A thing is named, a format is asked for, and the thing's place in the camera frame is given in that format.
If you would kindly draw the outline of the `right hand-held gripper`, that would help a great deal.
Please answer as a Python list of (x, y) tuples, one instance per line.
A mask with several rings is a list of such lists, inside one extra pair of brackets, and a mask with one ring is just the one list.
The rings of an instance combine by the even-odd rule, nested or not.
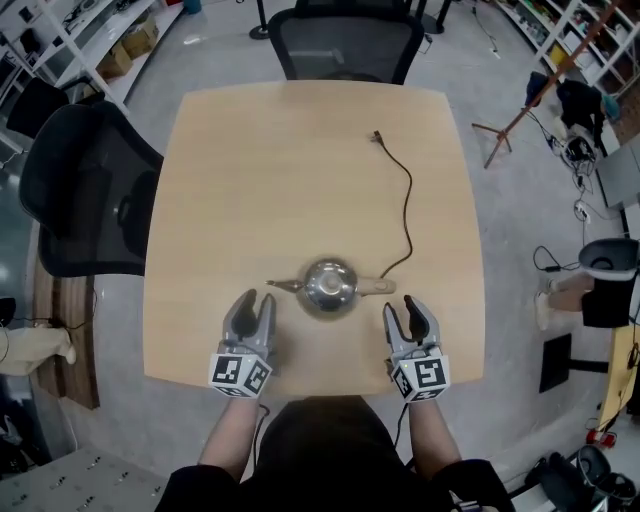
[(450, 387), (450, 365), (440, 346), (439, 324), (420, 300), (404, 296), (409, 313), (409, 343), (394, 307), (383, 307), (383, 323), (390, 356), (386, 368), (391, 382), (406, 403), (437, 398)]

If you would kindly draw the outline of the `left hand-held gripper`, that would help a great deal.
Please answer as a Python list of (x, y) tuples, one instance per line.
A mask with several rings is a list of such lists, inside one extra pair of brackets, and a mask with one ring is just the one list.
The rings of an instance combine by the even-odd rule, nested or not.
[(232, 304), (223, 320), (225, 341), (210, 358), (208, 386), (230, 398), (257, 399), (274, 372), (276, 300), (267, 293), (256, 316), (256, 298), (249, 289)]

